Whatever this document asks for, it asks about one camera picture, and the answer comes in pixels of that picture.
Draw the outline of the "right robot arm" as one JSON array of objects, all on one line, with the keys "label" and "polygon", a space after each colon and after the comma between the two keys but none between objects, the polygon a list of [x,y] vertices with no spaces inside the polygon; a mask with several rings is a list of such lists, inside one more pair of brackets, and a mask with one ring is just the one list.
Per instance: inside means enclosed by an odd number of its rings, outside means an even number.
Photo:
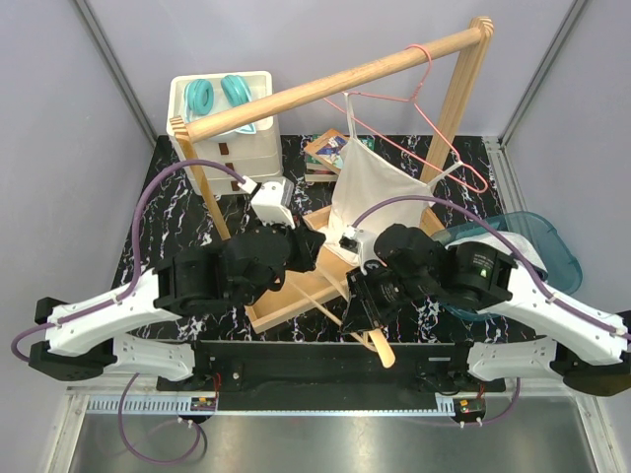
[{"label": "right robot arm", "polygon": [[547,285],[546,268],[523,236],[493,231],[442,244],[395,224],[378,236],[348,228],[339,244],[359,261],[346,274],[345,333],[381,329],[426,297],[453,314],[503,315],[535,331],[536,339],[526,342],[460,348],[447,368],[456,389],[507,377],[551,377],[600,397],[630,387],[629,316],[581,304]]}]

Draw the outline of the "beige wooden hanger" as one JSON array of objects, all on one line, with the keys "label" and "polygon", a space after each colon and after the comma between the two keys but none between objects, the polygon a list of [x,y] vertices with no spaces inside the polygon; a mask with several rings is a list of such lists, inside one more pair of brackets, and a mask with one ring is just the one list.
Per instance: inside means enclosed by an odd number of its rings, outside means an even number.
[{"label": "beige wooden hanger", "polygon": [[[381,320],[381,317],[377,314],[376,304],[371,299],[371,290],[368,288],[368,284],[366,282],[367,274],[363,274],[358,267],[353,268],[346,274],[346,288],[341,286],[341,283],[334,277],[330,272],[327,272],[322,267],[317,268],[316,272],[338,292],[338,295],[341,296],[346,302],[348,306],[351,300],[359,300],[362,302],[364,310],[365,310],[365,330],[373,330],[375,328],[380,328],[383,330],[384,324]],[[308,294],[304,289],[302,289],[297,283],[288,284],[295,289],[301,296],[303,296],[307,301],[309,301],[313,307],[319,310],[325,317],[329,320],[333,321],[341,331],[342,318],[338,317],[334,313],[332,313],[329,309],[327,309],[322,303],[318,302],[312,295]],[[367,348],[362,343],[362,334],[361,333],[351,333],[346,334],[350,335],[360,344],[362,344],[365,348]],[[382,366],[385,369],[390,369],[396,360],[396,356],[392,347],[386,339],[386,349],[384,351],[372,351],[379,356]]]}]

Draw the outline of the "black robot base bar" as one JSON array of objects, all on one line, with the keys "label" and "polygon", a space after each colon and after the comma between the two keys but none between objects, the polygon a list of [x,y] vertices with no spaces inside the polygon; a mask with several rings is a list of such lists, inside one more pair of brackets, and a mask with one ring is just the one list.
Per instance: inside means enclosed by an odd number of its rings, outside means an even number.
[{"label": "black robot base bar", "polygon": [[385,368],[379,356],[359,343],[340,342],[195,342],[201,372],[184,381],[159,377],[160,391],[209,390],[246,392],[272,382],[290,384],[385,384],[454,394],[481,386],[501,392],[503,380],[481,381],[470,374],[469,342],[458,344],[395,343],[394,365]]}]

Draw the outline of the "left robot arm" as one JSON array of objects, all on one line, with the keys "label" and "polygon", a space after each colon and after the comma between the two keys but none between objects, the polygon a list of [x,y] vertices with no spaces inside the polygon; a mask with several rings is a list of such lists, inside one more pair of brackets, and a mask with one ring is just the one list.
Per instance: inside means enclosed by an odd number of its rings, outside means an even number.
[{"label": "left robot arm", "polygon": [[183,250],[136,282],[82,303],[43,298],[36,321],[45,329],[44,338],[31,345],[28,364],[61,381],[138,373],[203,389],[213,376],[206,356],[187,344],[136,339],[131,331],[252,305],[280,291],[288,272],[315,270],[324,242],[324,234],[306,224],[257,227]]}]

